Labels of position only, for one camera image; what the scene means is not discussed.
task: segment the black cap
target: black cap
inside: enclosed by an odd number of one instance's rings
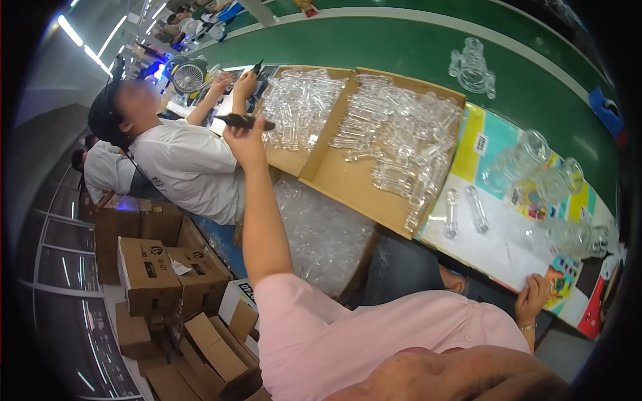
[[[132,141],[120,130],[123,116],[114,108],[114,96],[121,82],[114,80],[100,91],[89,109],[87,124],[99,140],[111,142],[112,145],[126,151]]]

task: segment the cardboard tray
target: cardboard tray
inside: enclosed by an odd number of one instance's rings
[[[317,145],[298,175],[299,180],[306,185],[343,203],[397,234],[411,239],[416,232],[411,233],[404,228],[404,223],[408,217],[408,200],[397,194],[381,191],[373,186],[370,169],[375,164],[374,160],[348,163],[343,156],[345,149],[332,148],[329,145],[329,141],[338,131],[348,108],[349,96],[357,91],[358,74],[389,76],[397,87],[414,90],[421,94],[432,91],[442,98],[453,99],[462,109],[465,106],[466,97],[461,93],[429,82],[384,71],[357,67],[334,105],[330,117],[317,140]],[[450,134],[455,138],[459,133],[462,119],[463,114],[451,128]],[[449,152],[449,164],[452,163],[454,154],[455,147]],[[445,172],[443,177],[438,180],[440,190],[446,176],[447,173]],[[429,204],[419,220],[420,222],[424,222],[428,218],[435,200],[436,198],[429,200]]]
[[[310,71],[319,68],[327,69],[330,77],[334,79],[343,79],[350,78],[352,76],[352,70],[346,68],[333,68],[333,67],[315,67],[314,65],[283,65],[278,68],[277,72],[274,74],[275,77],[281,76],[283,71],[290,69],[299,68],[303,71]],[[257,115],[261,112],[263,107],[263,99],[259,100],[259,103],[254,110],[252,115]],[[308,160],[308,152],[305,149],[292,152],[285,149],[277,149],[272,145],[268,145],[265,149],[265,153],[268,157],[268,163],[276,167],[277,169],[284,171],[286,173],[292,174],[295,177],[299,176],[301,169]]]

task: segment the hair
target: hair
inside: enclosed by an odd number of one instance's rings
[[[96,136],[93,133],[90,133],[85,137],[85,147],[87,150],[90,150],[94,146],[95,140]]]
[[[85,154],[85,151],[82,149],[76,149],[71,154],[71,167],[79,173],[84,173],[84,169],[80,166],[82,163],[82,156]]]

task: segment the white t-shirt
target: white t-shirt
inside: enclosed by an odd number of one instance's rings
[[[235,171],[230,147],[184,119],[161,122],[130,146],[138,166],[173,203],[218,224],[234,224],[243,174]]]
[[[129,193],[136,167],[118,150],[109,142],[98,141],[87,153],[85,184],[94,203],[102,199],[103,191],[114,191],[118,195]]]

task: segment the hand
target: hand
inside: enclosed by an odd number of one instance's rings
[[[234,84],[234,100],[242,100],[245,102],[254,94],[256,90],[256,74],[254,71],[248,71],[241,75],[241,77]]]
[[[225,127],[223,138],[230,146],[232,154],[245,170],[245,174],[268,167],[265,147],[263,146],[263,127],[265,118],[259,116],[254,122],[252,130]]]
[[[230,85],[230,83],[232,83],[232,78],[233,77],[230,73],[223,71],[214,79],[206,96],[216,98],[215,100],[218,100],[218,98],[225,92],[225,89]]]
[[[517,296],[515,316],[520,327],[535,324],[535,317],[540,313],[551,294],[550,283],[538,274],[526,277],[526,285]]]

